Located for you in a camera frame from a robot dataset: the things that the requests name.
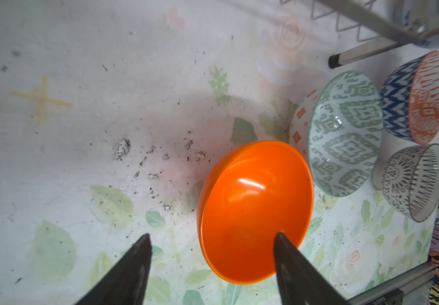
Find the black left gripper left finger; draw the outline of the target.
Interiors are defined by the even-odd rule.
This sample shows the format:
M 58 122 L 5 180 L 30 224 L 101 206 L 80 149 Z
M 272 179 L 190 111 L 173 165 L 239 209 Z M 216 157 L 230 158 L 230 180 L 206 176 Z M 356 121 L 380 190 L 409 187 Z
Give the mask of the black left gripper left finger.
M 150 235 L 142 235 L 77 303 L 143 304 L 152 262 Z

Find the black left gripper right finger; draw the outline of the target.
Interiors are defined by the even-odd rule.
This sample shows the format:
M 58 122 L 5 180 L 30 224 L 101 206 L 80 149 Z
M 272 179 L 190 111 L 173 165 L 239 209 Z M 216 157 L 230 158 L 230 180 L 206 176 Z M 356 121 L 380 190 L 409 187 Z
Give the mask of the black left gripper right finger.
M 283 304 L 349 303 L 318 273 L 282 232 L 279 232 L 274 239 L 274 259 L 277 284 Z

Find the plain orange bowl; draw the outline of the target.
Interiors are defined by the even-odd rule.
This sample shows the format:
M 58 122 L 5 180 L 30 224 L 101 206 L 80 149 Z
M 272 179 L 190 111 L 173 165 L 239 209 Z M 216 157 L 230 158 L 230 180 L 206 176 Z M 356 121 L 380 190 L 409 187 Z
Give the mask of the plain orange bowl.
M 214 166 L 197 205 L 200 249 L 211 270 L 236 285 L 275 273 L 274 239 L 301 245 L 313 214 L 312 174 L 304 157 L 281 141 L 240 146 Z

